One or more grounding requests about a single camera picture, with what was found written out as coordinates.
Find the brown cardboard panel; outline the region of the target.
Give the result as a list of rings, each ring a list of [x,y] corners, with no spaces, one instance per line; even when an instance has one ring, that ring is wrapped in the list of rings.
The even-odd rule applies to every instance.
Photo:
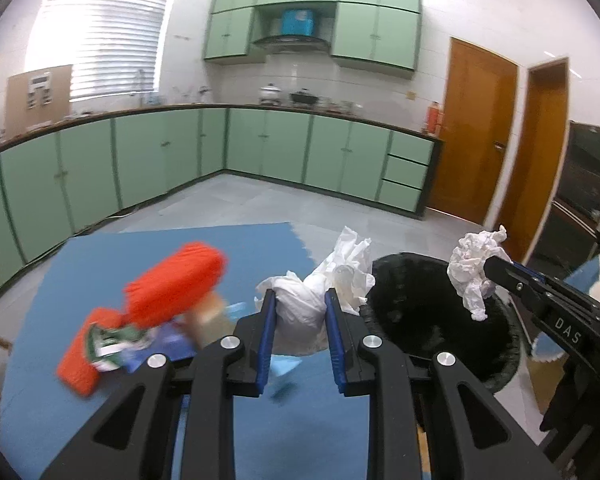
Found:
[[[7,81],[5,134],[24,136],[56,124],[71,112],[72,66],[61,65],[11,76]]]

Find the blue box above hood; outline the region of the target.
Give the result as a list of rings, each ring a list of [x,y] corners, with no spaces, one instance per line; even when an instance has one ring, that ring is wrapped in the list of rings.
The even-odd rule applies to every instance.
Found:
[[[314,12],[308,9],[289,9],[282,14],[280,33],[284,36],[312,37]]]

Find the orange foam net sleeve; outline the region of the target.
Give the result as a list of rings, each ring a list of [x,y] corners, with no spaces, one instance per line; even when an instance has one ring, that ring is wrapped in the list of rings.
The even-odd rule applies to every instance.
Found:
[[[212,292],[225,265],[219,249],[201,242],[183,245],[125,286],[125,319],[143,330],[169,322]]]

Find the window blinds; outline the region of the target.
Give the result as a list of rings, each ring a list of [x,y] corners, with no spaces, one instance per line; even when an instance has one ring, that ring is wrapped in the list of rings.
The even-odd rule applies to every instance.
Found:
[[[24,58],[27,70],[72,66],[70,100],[146,93],[159,83],[170,0],[42,0]]]

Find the green lower kitchen cabinets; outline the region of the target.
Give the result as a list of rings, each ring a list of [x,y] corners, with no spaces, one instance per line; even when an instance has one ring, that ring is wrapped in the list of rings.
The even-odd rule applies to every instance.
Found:
[[[173,105],[0,145],[0,291],[68,238],[219,176],[298,186],[419,218],[442,144],[412,130],[257,105]]]

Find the green white crushed carton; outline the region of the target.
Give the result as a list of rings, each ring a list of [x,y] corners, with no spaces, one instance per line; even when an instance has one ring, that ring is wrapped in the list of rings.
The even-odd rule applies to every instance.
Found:
[[[154,328],[143,330],[133,324],[119,328],[92,324],[84,336],[85,359],[98,372],[118,370],[125,366],[129,356],[148,348],[155,339],[155,333]]]

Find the white paper wad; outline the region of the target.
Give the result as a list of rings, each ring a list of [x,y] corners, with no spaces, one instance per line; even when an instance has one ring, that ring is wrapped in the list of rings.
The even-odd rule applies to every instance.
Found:
[[[275,354],[310,356],[328,347],[325,297],[331,288],[343,312],[360,313],[376,283],[371,244],[369,237],[361,238],[346,226],[332,252],[305,278],[289,271],[257,284],[259,295],[271,289],[277,299]]]

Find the black refrigerator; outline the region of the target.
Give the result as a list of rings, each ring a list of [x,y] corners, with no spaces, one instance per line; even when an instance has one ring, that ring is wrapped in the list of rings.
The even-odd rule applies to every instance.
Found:
[[[550,212],[527,266],[566,278],[600,251],[600,126],[572,122]]]

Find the green upper kitchen cabinets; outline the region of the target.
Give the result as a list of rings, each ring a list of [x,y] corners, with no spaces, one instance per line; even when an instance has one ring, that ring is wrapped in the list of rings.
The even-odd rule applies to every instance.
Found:
[[[285,10],[314,12],[314,37],[330,43],[336,63],[411,76],[417,68],[422,0],[212,0],[204,60],[262,62],[253,47],[278,36]]]

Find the white tissue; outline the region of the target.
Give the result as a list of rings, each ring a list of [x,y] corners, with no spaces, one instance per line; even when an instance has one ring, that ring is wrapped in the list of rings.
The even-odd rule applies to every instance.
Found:
[[[495,284],[484,274],[486,260],[498,257],[508,263],[513,262],[502,247],[506,238],[505,226],[493,232],[467,233],[457,241],[452,251],[446,274],[474,321],[482,322],[488,318],[484,300],[495,290]]]

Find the range hood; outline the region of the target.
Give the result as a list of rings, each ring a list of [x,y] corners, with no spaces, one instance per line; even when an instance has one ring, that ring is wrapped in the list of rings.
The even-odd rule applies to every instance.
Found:
[[[258,39],[253,47],[267,54],[330,51],[330,43],[320,37],[303,35],[278,35]]]

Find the small orange foam net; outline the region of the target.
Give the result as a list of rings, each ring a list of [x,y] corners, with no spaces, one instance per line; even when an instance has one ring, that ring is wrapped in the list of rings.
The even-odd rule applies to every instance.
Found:
[[[94,324],[103,328],[120,328],[123,321],[121,312],[109,308],[98,307],[87,315],[56,368],[56,375],[65,386],[84,398],[94,392],[100,373],[86,356],[87,331]]]

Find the cream yellow sponge block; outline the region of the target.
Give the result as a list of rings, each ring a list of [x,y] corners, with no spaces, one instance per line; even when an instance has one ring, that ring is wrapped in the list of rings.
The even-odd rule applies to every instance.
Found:
[[[226,302],[217,292],[209,292],[184,313],[187,333],[197,349],[233,333],[233,324],[225,312]]]

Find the blue plastic bag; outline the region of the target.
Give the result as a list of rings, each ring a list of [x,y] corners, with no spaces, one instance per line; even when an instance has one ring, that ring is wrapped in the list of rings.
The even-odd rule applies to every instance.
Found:
[[[172,362],[192,358],[196,354],[193,341],[178,322],[160,325],[155,337],[146,348],[125,349],[122,351],[122,367],[128,372],[135,372],[150,356],[164,354]]]

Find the black lined trash bin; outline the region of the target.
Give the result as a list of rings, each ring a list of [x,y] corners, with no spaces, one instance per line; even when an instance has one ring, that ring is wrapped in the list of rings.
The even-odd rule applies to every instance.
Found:
[[[486,319],[475,321],[440,259],[412,252],[383,256],[372,265],[375,285],[361,316],[370,332],[404,353],[431,359],[451,352],[492,393],[514,377],[520,361],[520,328],[509,306],[484,300]]]

